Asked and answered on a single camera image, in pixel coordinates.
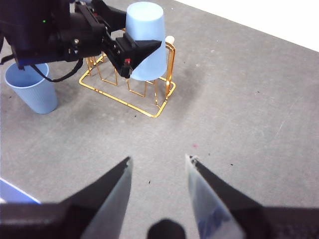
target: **white wall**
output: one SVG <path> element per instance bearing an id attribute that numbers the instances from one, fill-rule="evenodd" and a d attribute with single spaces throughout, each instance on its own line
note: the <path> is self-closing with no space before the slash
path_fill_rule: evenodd
<path id="1" fill-rule="evenodd" d="M 177 0 L 319 51 L 319 0 Z"/>

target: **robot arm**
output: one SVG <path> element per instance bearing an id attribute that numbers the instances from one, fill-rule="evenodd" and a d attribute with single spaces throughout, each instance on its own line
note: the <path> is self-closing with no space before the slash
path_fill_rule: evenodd
<path id="1" fill-rule="evenodd" d="M 126 12 L 102 0 L 76 1 L 74 13 L 69 0 L 0 0 L 0 49 L 3 36 L 12 49 L 2 62 L 14 58 L 23 69 L 45 62 L 80 62 L 104 51 L 119 74 L 128 78 L 161 42 L 134 41 L 127 33 L 112 39 L 111 32 L 125 28 L 125 23 Z"/>

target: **concrete floor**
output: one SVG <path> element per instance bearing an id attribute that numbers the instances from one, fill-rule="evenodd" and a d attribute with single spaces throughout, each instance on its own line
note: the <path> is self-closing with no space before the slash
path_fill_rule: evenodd
<path id="1" fill-rule="evenodd" d="M 5 64 L 1 176 L 58 202 L 132 156 L 123 239 L 144 238 L 162 218 L 198 238 L 185 153 L 264 205 L 317 207 L 319 53 L 175 1 L 155 2 L 177 48 L 177 89 L 162 115 L 149 118 L 80 86 L 85 67 L 55 84 L 58 108 L 37 115 L 4 83 Z M 51 63 L 52 77 L 73 65 Z"/>

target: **black cable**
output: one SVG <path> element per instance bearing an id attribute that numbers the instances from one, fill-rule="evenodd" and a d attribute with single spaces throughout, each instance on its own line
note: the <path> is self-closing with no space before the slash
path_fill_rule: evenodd
<path id="1" fill-rule="evenodd" d="M 68 74 L 66 74 L 65 76 L 59 78 L 59 79 L 50 79 L 48 77 L 46 77 L 40 70 L 39 68 L 36 67 L 36 65 L 30 65 L 37 73 L 39 73 L 40 76 L 42 76 L 43 78 L 47 79 L 50 82 L 60 82 L 63 81 L 71 76 L 73 76 L 83 65 L 83 58 L 79 59 L 78 63 L 76 63 L 75 67 L 73 68 L 72 71 L 70 71 Z"/>
<path id="2" fill-rule="evenodd" d="M 0 65 L 3 65 L 5 62 L 7 62 L 7 61 L 9 61 L 9 60 L 12 60 L 13 58 L 14 58 L 14 55 L 13 55 L 13 54 L 3 57 L 3 58 L 1 59 Z"/>
<path id="3" fill-rule="evenodd" d="M 0 31 L 0 53 L 4 42 L 4 34 Z"/>

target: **blue plastic cup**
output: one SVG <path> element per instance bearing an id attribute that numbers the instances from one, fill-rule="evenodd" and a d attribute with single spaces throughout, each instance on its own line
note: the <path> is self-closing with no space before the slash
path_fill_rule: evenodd
<path id="1" fill-rule="evenodd" d="M 46 77 L 49 76 L 47 64 L 36 66 Z M 53 83 L 40 76 L 30 66 L 19 70 L 17 64 L 13 63 L 6 70 L 5 82 L 38 114 L 50 113 L 58 105 Z"/>
<path id="2" fill-rule="evenodd" d="M 129 5 L 126 31 L 134 40 L 159 40 L 161 46 L 138 65 L 131 78 L 140 81 L 155 80 L 167 69 L 165 50 L 164 11 L 152 2 L 140 1 Z"/>

